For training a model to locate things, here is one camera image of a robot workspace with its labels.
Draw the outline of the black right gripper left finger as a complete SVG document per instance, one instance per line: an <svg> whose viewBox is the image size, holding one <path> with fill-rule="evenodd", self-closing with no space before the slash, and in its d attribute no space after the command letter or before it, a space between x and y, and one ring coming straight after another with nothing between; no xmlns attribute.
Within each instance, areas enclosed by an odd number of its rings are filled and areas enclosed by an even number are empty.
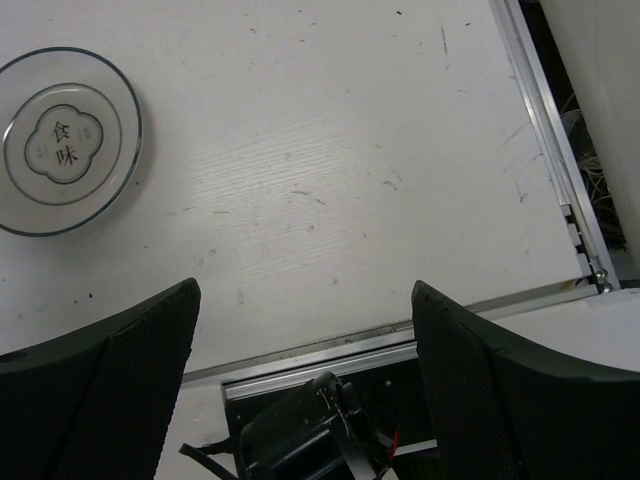
<svg viewBox="0 0 640 480"><path fill-rule="evenodd" d="M1 357L4 479L151 479L199 316L186 279Z"/></svg>

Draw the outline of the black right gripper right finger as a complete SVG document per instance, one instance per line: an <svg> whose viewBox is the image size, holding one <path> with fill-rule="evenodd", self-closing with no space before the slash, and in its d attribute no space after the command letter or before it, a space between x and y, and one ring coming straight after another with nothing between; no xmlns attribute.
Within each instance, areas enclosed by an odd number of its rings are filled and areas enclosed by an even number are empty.
<svg viewBox="0 0 640 480"><path fill-rule="evenodd" d="M411 294L448 479L635 479L639 376L533 342L423 281Z"/></svg>

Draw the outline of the white plate with dark rim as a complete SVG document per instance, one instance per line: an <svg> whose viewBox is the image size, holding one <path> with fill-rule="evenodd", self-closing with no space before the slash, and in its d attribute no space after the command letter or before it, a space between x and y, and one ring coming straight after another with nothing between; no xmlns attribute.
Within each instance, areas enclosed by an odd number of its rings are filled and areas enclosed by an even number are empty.
<svg viewBox="0 0 640 480"><path fill-rule="evenodd" d="M1 228L24 237L76 230L106 211L138 164L139 98L111 61L48 47L1 68Z"/></svg>

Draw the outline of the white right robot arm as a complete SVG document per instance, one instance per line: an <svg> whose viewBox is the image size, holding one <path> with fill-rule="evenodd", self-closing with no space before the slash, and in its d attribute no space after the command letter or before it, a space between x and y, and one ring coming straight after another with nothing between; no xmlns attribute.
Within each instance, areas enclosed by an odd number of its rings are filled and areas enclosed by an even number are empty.
<svg viewBox="0 0 640 480"><path fill-rule="evenodd" d="M150 479L191 352L201 292L186 279L121 313L1 358L5 479ZM424 282L412 292L423 388L449 479L635 479L639 375L537 344ZM181 453L215 476L379 479L392 411L325 373L236 437Z"/></svg>

